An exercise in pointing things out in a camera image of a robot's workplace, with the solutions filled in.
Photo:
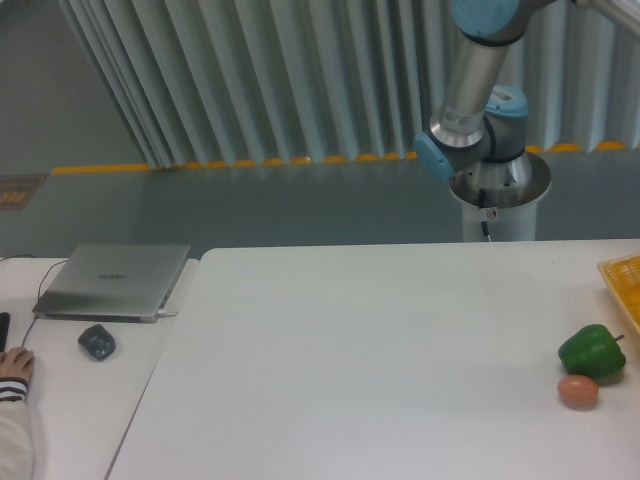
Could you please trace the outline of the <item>person's hand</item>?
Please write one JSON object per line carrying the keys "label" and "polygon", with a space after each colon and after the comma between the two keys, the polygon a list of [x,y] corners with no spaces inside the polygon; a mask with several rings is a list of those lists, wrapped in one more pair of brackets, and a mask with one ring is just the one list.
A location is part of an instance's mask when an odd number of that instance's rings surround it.
{"label": "person's hand", "polygon": [[34,352],[14,347],[1,353],[0,378],[28,384],[34,372]]}

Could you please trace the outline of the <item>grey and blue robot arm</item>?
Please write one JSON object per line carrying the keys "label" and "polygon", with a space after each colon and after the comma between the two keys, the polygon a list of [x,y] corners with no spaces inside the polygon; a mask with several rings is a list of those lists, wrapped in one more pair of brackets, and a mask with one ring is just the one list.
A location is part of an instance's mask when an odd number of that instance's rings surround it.
{"label": "grey and blue robot arm", "polygon": [[[452,16],[463,35],[460,51],[446,89],[442,105],[431,117],[429,128],[414,139],[419,161],[437,178],[450,180],[474,164],[510,162],[525,151],[523,133],[528,115],[523,93],[516,97],[515,107],[488,107],[491,93],[504,63],[509,47],[526,33],[531,17],[538,10],[555,1],[453,1]],[[618,25],[639,41],[639,1],[570,1],[579,9],[591,9]],[[595,60],[604,60],[604,47],[596,40],[582,42],[581,53],[591,55],[591,77],[574,74],[573,86],[578,99],[586,100],[592,94],[593,112],[586,107],[574,109],[574,125],[579,133],[605,132],[609,105],[605,90],[613,80],[604,80],[603,67]],[[516,133],[499,138],[498,127],[490,116],[506,121]],[[515,141],[515,150],[498,153],[498,147],[507,147],[507,140]]]}

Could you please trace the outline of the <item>white sleeved forearm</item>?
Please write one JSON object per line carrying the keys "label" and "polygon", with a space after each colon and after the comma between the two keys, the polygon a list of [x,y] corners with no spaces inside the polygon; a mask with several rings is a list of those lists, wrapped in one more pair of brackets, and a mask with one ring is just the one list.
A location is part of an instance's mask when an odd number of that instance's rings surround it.
{"label": "white sleeved forearm", "polygon": [[26,403],[27,382],[5,377],[1,379],[1,478],[31,479],[34,444]]}

